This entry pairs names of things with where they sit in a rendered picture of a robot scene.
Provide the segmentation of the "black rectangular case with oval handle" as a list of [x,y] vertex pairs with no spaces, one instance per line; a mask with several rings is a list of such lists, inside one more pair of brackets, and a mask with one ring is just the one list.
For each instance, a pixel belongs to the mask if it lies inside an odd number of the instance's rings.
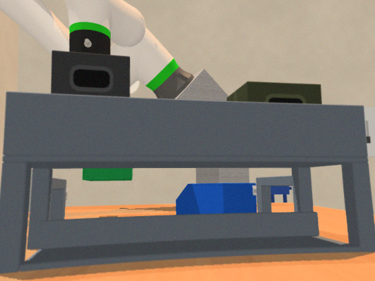
[[52,50],[51,93],[130,97],[130,56]]

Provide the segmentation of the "grey shelf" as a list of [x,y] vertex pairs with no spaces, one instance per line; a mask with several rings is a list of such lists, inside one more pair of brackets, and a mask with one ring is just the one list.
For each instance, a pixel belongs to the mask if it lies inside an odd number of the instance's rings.
[[[375,252],[363,105],[7,91],[2,161],[0,274]],[[319,236],[313,211],[310,167],[333,165],[342,165],[349,243]],[[53,169],[113,168],[292,168],[292,175],[256,177],[257,213],[65,219],[67,180]],[[292,186],[294,212],[264,213],[272,212],[271,186]],[[27,250],[39,250],[25,260],[27,233]]]

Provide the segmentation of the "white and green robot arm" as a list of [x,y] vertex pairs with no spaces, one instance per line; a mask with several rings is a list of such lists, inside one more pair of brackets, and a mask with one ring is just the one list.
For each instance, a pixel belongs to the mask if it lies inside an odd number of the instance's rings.
[[176,98],[194,79],[177,65],[131,5],[122,0],[65,1],[69,30],[42,0],[0,0],[0,11],[50,55],[61,50],[130,56],[130,87],[141,81],[157,98]]

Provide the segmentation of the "blue bin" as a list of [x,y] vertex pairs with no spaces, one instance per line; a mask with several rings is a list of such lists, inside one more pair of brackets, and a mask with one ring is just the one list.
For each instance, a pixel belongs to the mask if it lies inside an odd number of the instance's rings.
[[176,199],[176,215],[257,213],[255,183],[187,184]]

